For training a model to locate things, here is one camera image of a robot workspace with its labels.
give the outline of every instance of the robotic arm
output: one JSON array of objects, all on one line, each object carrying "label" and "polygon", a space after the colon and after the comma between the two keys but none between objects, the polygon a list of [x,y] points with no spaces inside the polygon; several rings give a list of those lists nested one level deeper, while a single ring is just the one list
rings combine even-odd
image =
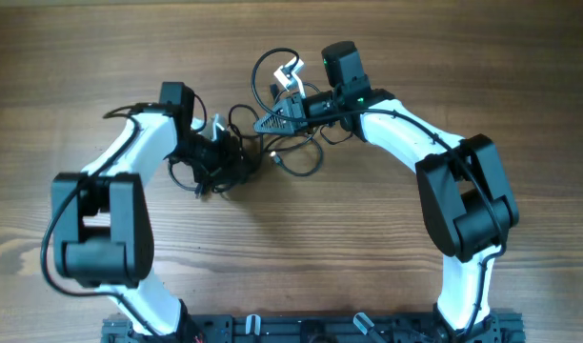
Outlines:
[{"label": "robotic arm", "polygon": [[[197,194],[244,183],[256,162],[243,153],[219,118],[211,139],[193,131],[200,126],[192,121],[193,91],[181,83],[164,83],[158,103],[131,108],[127,127],[101,157],[80,173],[60,173],[52,183],[52,208],[55,213],[64,208],[53,220],[57,272],[109,295],[130,319],[104,321],[102,342],[258,342],[264,334],[275,342],[307,343],[339,338],[378,343],[503,341],[506,330],[522,332],[518,315],[491,313],[488,305],[494,257],[504,251],[508,230],[518,221],[493,142],[484,135],[464,139],[439,130],[407,111],[392,94],[372,90],[352,42],[329,46],[322,55],[332,91],[307,97],[298,76],[303,64],[292,60],[275,76],[286,89],[298,87],[301,92],[272,110],[266,108],[267,115],[254,129],[292,135],[340,120],[345,130],[387,150],[416,173],[428,233],[444,254],[442,293],[433,313],[372,319],[364,313],[353,319],[191,317],[151,268],[154,246],[143,187],[164,159],[192,166]],[[99,172],[137,128],[131,144]],[[476,189],[463,194],[456,183],[467,175],[458,160],[476,180]],[[83,191],[66,203],[79,185]],[[83,217],[98,212],[109,212],[111,225],[85,226]]]}]

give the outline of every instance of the table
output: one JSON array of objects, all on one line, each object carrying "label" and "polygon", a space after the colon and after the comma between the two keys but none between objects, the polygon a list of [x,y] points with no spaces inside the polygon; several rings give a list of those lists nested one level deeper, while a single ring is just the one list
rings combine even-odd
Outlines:
[{"label": "table", "polygon": [[[326,89],[320,51],[341,40],[355,42],[375,88],[436,127],[495,142],[520,222],[490,304],[522,312],[531,342],[583,341],[583,4],[505,0],[0,10],[0,342],[94,342],[116,312],[53,292],[38,266],[52,178],[122,130],[102,113],[156,100],[174,80],[210,115],[255,106],[251,68],[280,46]],[[262,96],[289,59],[265,63]],[[431,310],[442,257],[414,175],[357,139],[325,154],[310,178],[267,164],[250,184],[199,200],[161,166],[146,189],[154,267],[192,313]],[[286,158],[301,170],[315,155]]]}]

